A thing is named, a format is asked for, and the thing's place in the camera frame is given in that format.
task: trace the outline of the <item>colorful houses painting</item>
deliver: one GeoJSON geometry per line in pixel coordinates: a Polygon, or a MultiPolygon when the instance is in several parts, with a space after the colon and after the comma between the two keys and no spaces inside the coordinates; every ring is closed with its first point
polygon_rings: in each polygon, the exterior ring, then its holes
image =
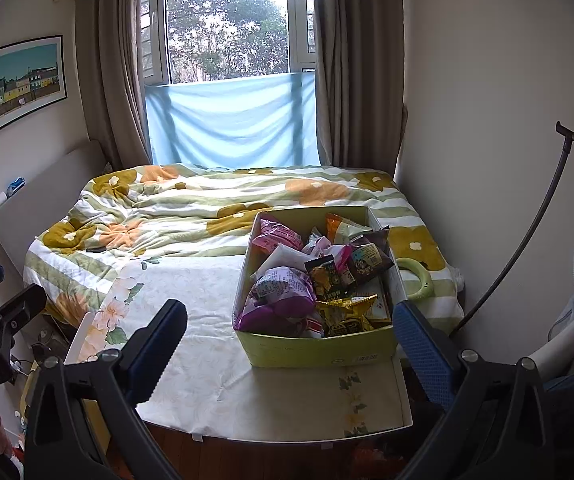
{"type": "Polygon", "coordinates": [[[60,91],[58,67],[27,69],[18,79],[0,79],[0,116],[40,97],[60,91]]]}
{"type": "Polygon", "coordinates": [[[61,36],[0,48],[0,128],[66,98],[63,77],[61,36]]]}

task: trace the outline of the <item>tree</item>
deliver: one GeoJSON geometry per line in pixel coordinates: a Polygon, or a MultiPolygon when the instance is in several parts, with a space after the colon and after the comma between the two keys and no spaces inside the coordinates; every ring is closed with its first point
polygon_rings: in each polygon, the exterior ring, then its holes
{"type": "Polygon", "coordinates": [[[173,83],[284,73],[287,20],[272,0],[167,0],[173,83]]]}

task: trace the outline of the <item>snack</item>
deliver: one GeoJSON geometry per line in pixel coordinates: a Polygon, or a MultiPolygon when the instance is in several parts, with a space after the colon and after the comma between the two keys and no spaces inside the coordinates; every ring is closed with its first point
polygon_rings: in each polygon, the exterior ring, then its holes
{"type": "Polygon", "coordinates": [[[309,234],[309,238],[307,239],[307,245],[302,248],[302,252],[311,254],[311,250],[314,248],[314,245],[316,245],[316,242],[318,242],[318,240],[320,240],[322,237],[323,235],[320,234],[318,228],[314,227],[309,234]]]}
{"type": "Polygon", "coordinates": [[[241,332],[296,337],[299,321],[315,309],[309,277],[290,267],[269,269],[252,286],[234,326],[241,332]]]}
{"type": "Polygon", "coordinates": [[[388,232],[387,227],[352,240],[350,245],[353,250],[349,267],[358,285],[369,282],[393,266],[394,261],[384,252],[387,250],[388,232]]]}
{"type": "Polygon", "coordinates": [[[255,282],[262,278],[269,269],[276,267],[292,267],[302,272],[307,272],[305,262],[312,259],[312,256],[309,254],[301,253],[285,244],[278,244],[278,247],[276,247],[263,264],[258,267],[258,270],[252,275],[251,279],[255,282]]]}
{"type": "Polygon", "coordinates": [[[341,282],[345,288],[352,286],[355,279],[347,267],[347,262],[352,256],[352,246],[349,245],[332,245],[327,237],[320,237],[314,246],[310,249],[309,254],[312,258],[321,258],[331,254],[336,262],[336,269],[340,274],[341,282]]]}
{"type": "Polygon", "coordinates": [[[348,244],[353,238],[371,231],[371,228],[352,222],[342,216],[327,214],[327,238],[333,244],[348,244]]]}
{"type": "Polygon", "coordinates": [[[261,217],[260,234],[252,240],[252,244],[266,254],[271,254],[278,244],[284,244],[297,251],[302,249],[301,236],[269,215],[261,217]]]}
{"type": "Polygon", "coordinates": [[[316,311],[301,321],[301,332],[298,337],[320,339],[323,337],[323,320],[316,311]]]}
{"type": "Polygon", "coordinates": [[[367,298],[345,298],[335,301],[318,301],[316,310],[323,320],[325,337],[368,332],[373,330],[365,312],[377,299],[376,295],[367,298]]]}
{"type": "Polygon", "coordinates": [[[353,298],[364,298],[365,296],[373,295],[376,295],[376,300],[374,300],[369,310],[365,312],[365,317],[374,328],[391,324],[391,316],[385,302],[385,294],[380,278],[376,277],[367,283],[363,283],[352,293],[353,298]]]}
{"type": "Polygon", "coordinates": [[[310,260],[305,263],[305,268],[311,278],[317,300],[329,301],[342,297],[345,287],[336,268],[334,256],[328,254],[328,256],[310,260]]]}

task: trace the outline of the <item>bed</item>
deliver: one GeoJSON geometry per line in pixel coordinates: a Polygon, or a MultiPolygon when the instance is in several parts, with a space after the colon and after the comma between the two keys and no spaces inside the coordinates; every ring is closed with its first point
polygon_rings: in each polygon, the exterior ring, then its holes
{"type": "MultiPolygon", "coordinates": [[[[145,269],[161,258],[244,254],[259,211],[321,205],[372,208],[383,226],[391,226],[396,256],[429,269],[435,295],[419,306],[430,322],[449,330],[461,319],[452,271],[427,227],[391,177],[373,170],[229,171],[173,164],[104,174],[84,186],[62,221],[31,243],[23,277],[44,287],[50,312],[77,326],[85,313],[107,308],[107,293],[134,260],[145,269]]],[[[418,289],[410,272],[403,271],[403,280],[408,293],[418,289]]],[[[137,283],[128,285],[136,288],[128,289],[125,301],[138,293],[137,283]]]]}
{"type": "MultiPolygon", "coordinates": [[[[321,205],[369,206],[391,226],[395,255],[429,269],[435,294],[419,308],[434,326],[455,326],[462,310],[452,269],[389,175],[186,164],[101,174],[103,165],[90,142],[27,183],[0,208],[0,241],[25,282],[45,289],[52,316],[78,326],[93,313],[78,361],[121,348],[166,299],[185,304],[187,332],[151,399],[137,407],[144,420],[196,438],[255,442],[329,442],[411,424],[397,360],[257,369],[231,327],[255,215],[321,205]],[[347,381],[356,384],[339,389],[347,381]],[[321,396],[325,410],[303,411],[300,399],[321,396]]],[[[414,274],[401,276],[408,293],[419,289],[414,274]]]]}

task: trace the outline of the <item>headboard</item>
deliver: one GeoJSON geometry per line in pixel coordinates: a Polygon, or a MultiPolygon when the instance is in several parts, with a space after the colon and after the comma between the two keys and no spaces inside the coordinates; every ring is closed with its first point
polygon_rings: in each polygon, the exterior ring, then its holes
{"type": "Polygon", "coordinates": [[[100,144],[91,140],[31,179],[0,206],[0,244],[21,276],[34,238],[65,217],[84,185],[102,174],[105,164],[100,144]]]}

